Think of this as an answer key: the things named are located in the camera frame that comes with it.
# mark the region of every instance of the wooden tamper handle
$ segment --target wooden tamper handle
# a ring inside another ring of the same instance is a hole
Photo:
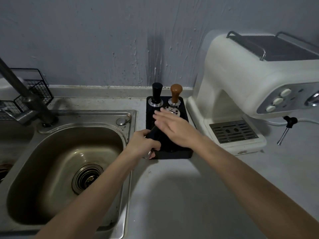
[[[180,84],[173,84],[171,86],[171,92],[172,92],[172,103],[178,102],[178,97],[183,91],[183,87]]]

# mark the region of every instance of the wall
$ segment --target wall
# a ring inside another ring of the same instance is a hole
[[[319,0],[0,0],[0,57],[50,84],[193,86],[212,29],[319,41]]]

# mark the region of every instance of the steam wand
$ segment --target steam wand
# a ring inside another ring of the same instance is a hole
[[[295,125],[298,122],[298,119],[296,117],[284,116],[284,120],[287,121],[287,126],[286,126],[286,129],[284,131],[284,134],[282,134],[281,138],[277,142],[278,146],[281,146],[281,143],[284,140],[285,136],[287,135],[287,132],[289,131],[289,129],[293,128],[293,125]]]

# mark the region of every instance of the drip tray grate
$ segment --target drip tray grate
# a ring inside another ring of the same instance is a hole
[[[219,143],[258,138],[245,120],[209,124]]]

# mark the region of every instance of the hand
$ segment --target hand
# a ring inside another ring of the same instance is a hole
[[[148,129],[134,132],[132,138],[127,144],[126,148],[122,153],[125,153],[127,156],[134,160],[139,160],[153,148],[155,150],[160,150],[160,142],[155,141],[150,138],[145,138],[145,136],[150,132]],[[149,159],[155,157],[155,153],[152,152]]]
[[[155,125],[177,145],[194,150],[204,138],[203,135],[183,118],[163,108],[160,110],[160,112],[155,111],[153,115],[156,120]]]

